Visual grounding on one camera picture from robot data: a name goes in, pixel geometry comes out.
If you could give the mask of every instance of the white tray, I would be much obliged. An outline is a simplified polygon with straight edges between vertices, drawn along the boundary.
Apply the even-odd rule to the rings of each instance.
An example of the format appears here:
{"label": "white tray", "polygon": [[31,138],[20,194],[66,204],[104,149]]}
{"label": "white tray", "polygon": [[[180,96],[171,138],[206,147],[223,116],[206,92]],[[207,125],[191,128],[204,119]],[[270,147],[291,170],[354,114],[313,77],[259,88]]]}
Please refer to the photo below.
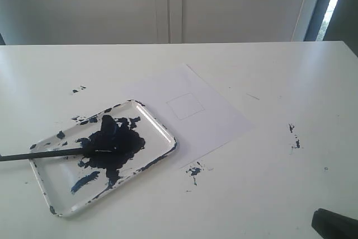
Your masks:
{"label": "white tray", "polygon": [[118,138],[111,140],[111,145],[130,147],[129,151],[115,155],[118,158],[97,155],[30,160],[52,214],[60,217],[72,215],[164,159],[176,148],[174,136],[144,105],[131,100],[32,145],[30,151],[56,151],[92,143],[98,134],[103,134],[103,131],[99,132],[105,128],[105,124],[101,127],[103,122],[108,123],[109,131],[116,134],[112,139]]}

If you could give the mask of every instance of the white paper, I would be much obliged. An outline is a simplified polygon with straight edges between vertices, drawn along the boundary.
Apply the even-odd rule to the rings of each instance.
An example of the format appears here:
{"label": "white paper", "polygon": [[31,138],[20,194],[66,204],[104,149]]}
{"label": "white paper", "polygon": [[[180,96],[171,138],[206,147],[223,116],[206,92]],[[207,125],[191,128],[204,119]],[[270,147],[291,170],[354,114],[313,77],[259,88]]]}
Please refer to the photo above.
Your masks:
{"label": "white paper", "polygon": [[252,124],[187,65],[127,86],[177,138],[177,168],[202,157],[252,128]]}

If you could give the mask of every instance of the table surface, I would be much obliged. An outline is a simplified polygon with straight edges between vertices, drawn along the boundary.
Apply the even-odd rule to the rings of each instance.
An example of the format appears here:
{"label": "table surface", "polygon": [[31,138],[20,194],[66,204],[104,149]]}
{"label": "table surface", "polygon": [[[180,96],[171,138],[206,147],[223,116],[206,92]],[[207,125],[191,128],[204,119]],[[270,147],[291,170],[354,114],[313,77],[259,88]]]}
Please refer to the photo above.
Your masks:
{"label": "table surface", "polygon": [[1,237],[320,238],[318,208],[358,218],[358,59],[342,42],[0,46],[0,153],[28,152],[183,62],[255,126],[199,159],[197,186],[163,161],[65,219],[29,162],[4,162]]}

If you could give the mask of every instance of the black brush handle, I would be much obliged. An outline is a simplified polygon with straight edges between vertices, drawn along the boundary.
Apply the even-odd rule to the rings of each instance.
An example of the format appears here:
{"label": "black brush handle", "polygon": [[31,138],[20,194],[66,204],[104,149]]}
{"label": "black brush handle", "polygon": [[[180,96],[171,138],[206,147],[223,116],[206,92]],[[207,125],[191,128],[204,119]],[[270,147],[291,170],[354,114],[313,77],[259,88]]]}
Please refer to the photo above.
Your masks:
{"label": "black brush handle", "polygon": [[68,156],[68,155],[81,155],[81,154],[92,153],[92,152],[101,153],[101,151],[95,151],[93,148],[90,147],[72,148],[72,149],[64,149],[61,151],[43,151],[43,152],[34,152],[34,153],[27,153],[27,154],[0,156],[0,162]]}

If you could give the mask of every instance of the cabinet door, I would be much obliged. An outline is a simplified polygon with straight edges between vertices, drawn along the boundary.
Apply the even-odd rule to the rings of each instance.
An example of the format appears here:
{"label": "cabinet door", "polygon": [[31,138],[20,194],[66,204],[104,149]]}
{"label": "cabinet door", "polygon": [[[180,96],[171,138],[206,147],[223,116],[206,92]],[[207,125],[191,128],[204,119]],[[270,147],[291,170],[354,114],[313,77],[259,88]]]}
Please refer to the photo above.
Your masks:
{"label": "cabinet door", "polygon": [[167,0],[0,0],[6,44],[168,42]]}
{"label": "cabinet door", "polygon": [[304,0],[182,0],[182,18],[172,20],[178,15],[172,10],[178,7],[173,1],[171,29],[182,21],[177,37],[184,43],[290,41],[296,25],[304,28],[309,23],[306,14],[308,19],[298,23],[300,15],[312,12],[314,6],[307,10]]}

